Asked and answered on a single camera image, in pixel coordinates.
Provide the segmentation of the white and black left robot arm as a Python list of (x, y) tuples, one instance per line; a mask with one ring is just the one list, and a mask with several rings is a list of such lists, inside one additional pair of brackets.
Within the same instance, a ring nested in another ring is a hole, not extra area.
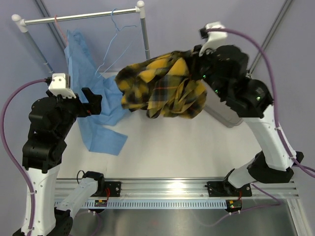
[(31, 195), (35, 197), (35, 208), (27, 205), (25, 223), (14, 233), (16, 236), (67, 236), (85, 201), (105, 192), (104, 175), (87, 171), (77, 187), (61, 203), (54, 205), (67, 134), (77, 118), (101, 112), (102, 96), (93, 94), (89, 88), (82, 88), (82, 92), (86, 103), (77, 95), (73, 98), (49, 95), (32, 105), (28, 140), (22, 148), (22, 165), (33, 184)]

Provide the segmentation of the pink wire hanger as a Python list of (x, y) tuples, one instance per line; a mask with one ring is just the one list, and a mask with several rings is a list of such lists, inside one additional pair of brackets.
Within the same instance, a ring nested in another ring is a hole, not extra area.
[(58, 20), (57, 20), (57, 17), (58, 17), (57, 15), (54, 16), (55, 25), (56, 25), (57, 29), (59, 30), (59, 32), (61, 33), (61, 35), (62, 35), (62, 37), (63, 37), (63, 39), (64, 39), (64, 41), (65, 41), (65, 44), (66, 44), (66, 46), (67, 46), (67, 45), (68, 45), (67, 36), (64, 34), (62, 28), (60, 27), (60, 25), (59, 25), (59, 23), (58, 23)]

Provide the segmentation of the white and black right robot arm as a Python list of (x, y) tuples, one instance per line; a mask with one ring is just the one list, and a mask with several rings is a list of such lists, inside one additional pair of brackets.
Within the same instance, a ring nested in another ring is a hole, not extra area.
[(249, 57), (234, 45), (202, 50), (196, 45), (191, 54), (192, 77), (203, 81), (248, 125), (261, 151), (247, 164), (232, 169), (221, 182), (209, 189), (223, 196), (239, 196), (253, 182), (288, 183), (294, 175), (294, 162), (304, 155), (284, 147), (286, 138), (274, 114), (275, 100), (260, 80), (247, 76)]

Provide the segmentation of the light blue wire hanger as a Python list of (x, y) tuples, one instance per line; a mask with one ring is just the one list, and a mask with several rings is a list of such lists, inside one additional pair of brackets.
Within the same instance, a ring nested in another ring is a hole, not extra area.
[[(102, 63), (96, 69), (95, 75), (99, 77), (103, 76), (105, 73), (109, 72), (116, 64), (120, 61), (120, 59), (124, 56), (127, 50), (131, 47), (133, 42), (135, 41), (136, 37), (140, 33), (140, 21), (136, 24), (127, 24), (123, 26), (119, 26), (118, 22), (114, 17), (114, 12), (118, 10), (114, 8), (111, 11), (110, 19), (115, 28), (115, 34), (111, 38), (107, 49), (105, 50), (104, 57), (102, 59)], [(136, 33), (132, 39), (130, 39), (127, 43), (123, 43), (123, 45), (119, 45), (118, 40), (122, 38), (123, 33), (126, 32), (127, 29), (136, 29)]]

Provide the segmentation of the light blue shirt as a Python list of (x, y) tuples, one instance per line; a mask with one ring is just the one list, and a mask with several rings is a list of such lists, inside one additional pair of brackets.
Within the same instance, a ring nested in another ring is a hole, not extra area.
[(79, 96), (88, 113), (78, 118), (83, 143), (88, 151), (117, 156), (127, 135), (109, 129), (124, 118), (128, 110), (122, 108), (122, 92), (114, 77), (104, 78), (96, 71), (90, 50), (79, 30), (68, 31), (68, 45), (64, 51), (71, 77), (71, 89)]

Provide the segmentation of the yellow plaid shirt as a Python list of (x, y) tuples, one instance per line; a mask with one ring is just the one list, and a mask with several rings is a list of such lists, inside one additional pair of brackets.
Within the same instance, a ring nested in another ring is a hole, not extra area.
[(205, 107), (207, 90), (190, 72), (192, 51), (173, 51), (145, 62), (130, 64), (115, 77), (121, 105), (131, 112), (192, 119)]

